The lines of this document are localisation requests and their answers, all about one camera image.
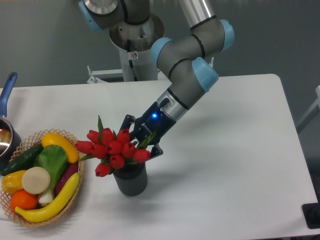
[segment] orange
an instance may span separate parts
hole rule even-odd
[[[36,209],[37,205],[37,195],[30,194],[25,190],[17,191],[12,195],[10,200],[10,208],[14,213],[16,213],[16,207],[19,207],[23,210],[33,210]]]

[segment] black vase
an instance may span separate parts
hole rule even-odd
[[[130,197],[141,194],[148,184],[146,163],[128,164],[115,170],[113,176],[120,191]]]

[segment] blue led light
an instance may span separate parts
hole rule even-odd
[[[153,119],[156,119],[158,117],[158,114],[156,112],[154,112],[154,113],[152,113],[151,116],[152,116]]]

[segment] tulip bouquet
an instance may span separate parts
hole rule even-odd
[[[122,129],[118,133],[110,128],[104,128],[98,116],[98,131],[90,130],[86,137],[90,141],[77,141],[75,148],[86,154],[79,161],[97,158],[101,163],[95,169],[97,177],[111,175],[125,165],[144,163],[150,158],[150,151],[146,150],[153,136],[141,142],[131,142],[129,129]]]

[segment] cooking pot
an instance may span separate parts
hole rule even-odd
[[[0,95],[0,171],[6,168],[11,156],[21,143],[20,136],[6,119],[8,99],[17,78],[18,74],[11,72]]]

